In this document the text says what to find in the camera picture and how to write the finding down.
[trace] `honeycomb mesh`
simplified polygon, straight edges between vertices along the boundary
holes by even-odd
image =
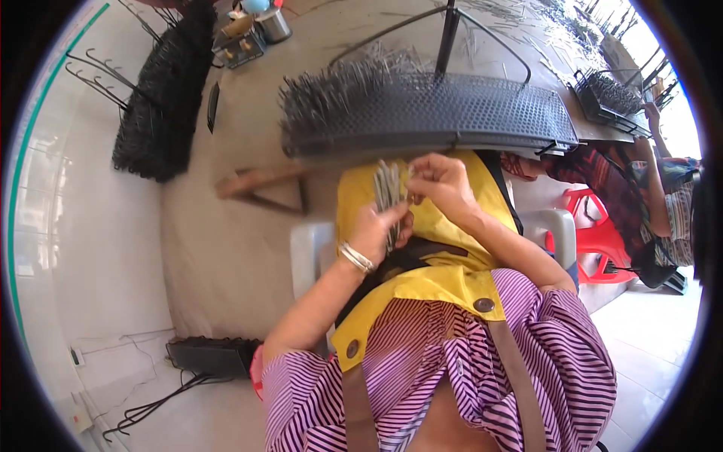
[[[567,151],[578,144],[555,91],[467,74],[393,74],[393,81],[326,120],[321,132],[288,133],[292,158],[397,146],[504,145]]]

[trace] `purple striped shirt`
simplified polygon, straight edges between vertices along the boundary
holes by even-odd
[[[544,294],[521,273],[492,271],[542,408],[548,451],[586,451],[615,404],[615,370],[573,293]],[[454,304],[394,299],[376,319],[362,362],[382,451],[403,451],[445,372],[462,419],[521,451],[514,394],[484,321]],[[341,370],[306,351],[263,375],[267,451],[346,451]]]

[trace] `yellow apron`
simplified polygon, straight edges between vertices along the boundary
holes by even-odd
[[[455,151],[449,155],[462,160],[467,168],[469,184],[482,209],[505,226],[517,232],[510,210],[497,183],[482,161],[470,150]],[[406,167],[404,161],[388,161]],[[336,216],[337,243],[348,240],[359,208],[374,200],[373,176],[377,164],[360,166],[345,171],[338,186]],[[417,268],[391,278],[372,290],[348,314],[331,337],[337,350],[346,350],[354,340],[359,350],[352,358],[339,353],[339,364],[346,372],[362,361],[367,337],[374,321],[392,299],[440,300],[454,303],[485,320],[504,320],[500,295],[492,280],[490,270],[499,265],[488,251],[475,239],[460,230],[432,204],[425,200],[412,206],[414,236],[464,248],[466,257],[440,252],[424,257],[431,266]],[[489,312],[478,312],[473,303],[480,298],[491,299],[495,307]]]

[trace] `hand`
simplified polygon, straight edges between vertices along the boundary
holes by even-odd
[[[414,223],[414,215],[409,211],[409,201],[404,200],[381,213],[375,202],[363,205],[356,213],[349,246],[371,260],[374,265],[379,265],[386,256],[387,233],[397,222],[402,225],[395,247],[402,248],[411,237]]]
[[[643,104],[643,109],[645,110],[645,117],[648,118],[650,131],[653,133],[658,132],[660,130],[660,111],[658,111],[658,107],[653,102],[646,102]]]
[[[635,143],[635,148],[638,151],[640,155],[642,155],[646,161],[655,161],[655,152],[653,151],[653,148],[650,146],[650,142],[645,137],[635,137],[633,138],[633,141]]]
[[[461,160],[428,154],[409,165],[414,168],[414,177],[405,185],[415,204],[428,197],[449,221],[460,227],[481,213]]]

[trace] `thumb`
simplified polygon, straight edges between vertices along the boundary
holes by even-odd
[[[391,227],[394,223],[397,223],[404,218],[407,212],[409,212],[409,201],[404,200],[397,205],[388,208],[384,212],[381,212],[379,214],[379,218],[384,221],[384,224],[387,227]]]
[[[434,193],[438,183],[439,182],[431,182],[422,178],[413,178],[404,182],[404,186],[413,195],[430,197],[430,195]]]

